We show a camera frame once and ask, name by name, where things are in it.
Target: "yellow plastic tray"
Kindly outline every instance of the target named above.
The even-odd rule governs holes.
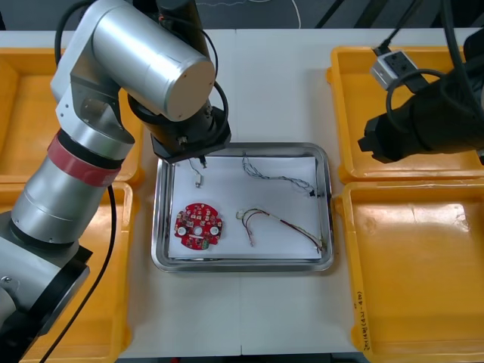
[[[110,264],[91,299],[68,330],[48,361],[69,363],[112,363],[131,339],[128,315],[128,257],[132,224],[136,213],[132,189],[114,183],[117,210],[116,245]],[[0,213],[13,207],[22,185],[0,186]],[[24,362],[37,363],[65,327],[98,276],[109,244],[111,211],[107,193],[95,217],[80,239],[93,252],[88,261],[91,273],[51,331],[39,338],[26,354]]]
[[[403,48],[421,68],[448,72],[453,68],[447,48]],[[362,180],[450,179],[484,177],[476,152],[453,155],[413,155],[396,163],[383,164],[362,153],[358,140],[366,122],[385,113],[386,91],[370,74],[376,56],[370,48],[335,48],[327,80],[333,90],[340,138],[340,179],[343,183]],[[393,95],[393,107],[411,96],[405,87]]]
[[[357,349],[371,362],[484,361],[484,180],[350,183],[336,206]]]
[[[0,183],[24,183],[39,168],[59,129],[50,83],[55,73],[52,49],[0,48]],[[123,125],[136,143],[116,180],[142,180],[143,124],[119,93]]]

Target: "white table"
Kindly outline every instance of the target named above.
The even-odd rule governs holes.
[[[457,31],[460,43],[471,29]],[[308,141],[330,159],[334,194],[340,156],[325,70],[338,45],[376,45],[383,29],[213,30],[219,83],[230,104],[232,141]],[[0,47],[51,47],[53,32],[0,32]],[[407,29],[394,45],[444,45],[440,29]],[[214,97],[214,104],[220,106]],[[320,274],[185,274],[150,257],[157,159],[146,134],[146,182],[137,191],[130,264],[133,341],[122,358],[351,352],[353,325],[342,225],[334,267]]]

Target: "metal tray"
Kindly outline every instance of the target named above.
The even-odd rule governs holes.
[[[331,218],[331,186],[327,155],[323,149],[307,143],[232,143],[210,157],[314,157],[320,233],[327,243],[320,259],[173,259],[169,258],[169,231],[172,216],[175,166],[158,162],[154,203],[151,257],[166,272],[243,272],[243,271],[323,271],[333,264],[334,233]]]

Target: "silver robot arm segment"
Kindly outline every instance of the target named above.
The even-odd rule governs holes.
[[[135,142],[121,123],[119,90],[178,122],[204,105],[214,79],[207,57],[127,2],[89,7],[51,82],[60,130],[0,215],[2,355],[20,359],[87,278],[91,253],[78,240]],[[29,336],[13,347],[19,331]]]

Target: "circuit board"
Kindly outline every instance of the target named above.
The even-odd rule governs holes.
[[[217,244],[222,235],[219,213],[208,204],[190,204],[176,215],[175,236],[192,250],[206,250]]]

